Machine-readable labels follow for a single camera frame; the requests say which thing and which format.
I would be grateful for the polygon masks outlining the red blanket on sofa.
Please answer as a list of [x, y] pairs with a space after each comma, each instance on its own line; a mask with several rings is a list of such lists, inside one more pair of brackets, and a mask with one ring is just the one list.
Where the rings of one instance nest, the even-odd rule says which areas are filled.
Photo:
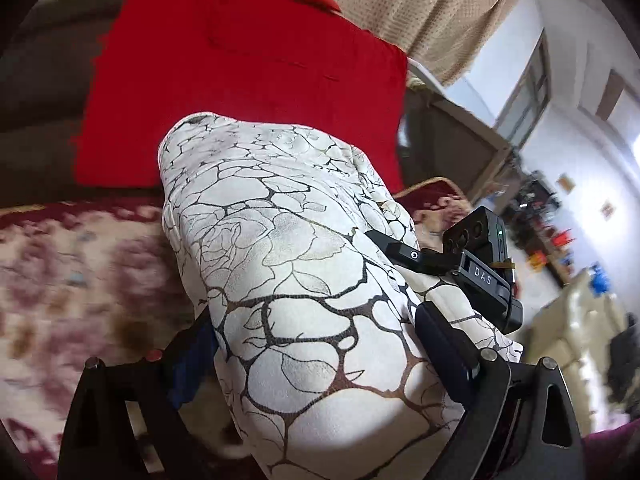
[[391, 191], [408, 60], [326, 4], [125, 0], [102, 42], [74, 178], [152, 188], [168, 130], [193, 113], [319, 129], [364, 151]]

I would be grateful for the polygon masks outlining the cream leather sofa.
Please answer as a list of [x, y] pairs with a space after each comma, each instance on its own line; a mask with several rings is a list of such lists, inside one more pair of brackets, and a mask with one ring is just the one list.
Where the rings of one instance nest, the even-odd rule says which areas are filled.
[[608, 385], [610, 342], [626, 330], [627, 320], [615, 294], [593, 291], [595, 277], [593, 270], [581, 270], [534, 316], [523, 354], [529, 364], [550, 356], [559, 365], [583, 436], [629, 422]]

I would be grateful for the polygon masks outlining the floral red beige blanket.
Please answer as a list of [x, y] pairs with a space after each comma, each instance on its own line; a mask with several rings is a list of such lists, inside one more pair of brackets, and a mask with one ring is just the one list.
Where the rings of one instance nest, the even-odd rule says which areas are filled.
[[[58, 476], [85, 362], [167, 346], [201, 314], [163, 229], [165, 197], [1, 217], [1, 428], [40, 479]], [[270, 479], [236, 429], [215, 368], [181, 414], [213, 479]]]

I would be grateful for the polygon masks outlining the white black-patterned coat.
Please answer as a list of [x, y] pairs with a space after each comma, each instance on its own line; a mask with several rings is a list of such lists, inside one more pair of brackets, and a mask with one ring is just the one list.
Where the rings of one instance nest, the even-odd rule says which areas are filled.
[[163, 229], [207, 311], [236, 429], [270, 479], [420, 479], [462, 416], [414, 331], [436, 304], [480, 348], [520, 344], [446, 278], [398, 268], [410, 214], [356, 146], [300, 125], [179, 120], [157, 155]]

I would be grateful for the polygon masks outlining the dark brown leather sofa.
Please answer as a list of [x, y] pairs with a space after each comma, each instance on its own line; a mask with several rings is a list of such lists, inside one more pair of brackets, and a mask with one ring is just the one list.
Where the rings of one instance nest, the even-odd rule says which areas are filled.
[[[102, 196], [157, 196], [160, 189], [75, 183], [72, 141], [100, 38], [124, 0], [56, 0], [33, 8], [1, 55], [1, 203], [21, 206]], [[409, 90], [396, 138], [405, 186], [453, 180], [473, 203], [510, 146], [471, 113], [431, 89]]]

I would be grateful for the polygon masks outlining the beige dotted curtain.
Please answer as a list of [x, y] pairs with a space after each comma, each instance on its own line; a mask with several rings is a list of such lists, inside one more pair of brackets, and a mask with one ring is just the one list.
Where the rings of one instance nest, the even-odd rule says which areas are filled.
[[448, 87], [520, 0], [335, 1], [345, 18], [401, 48]]

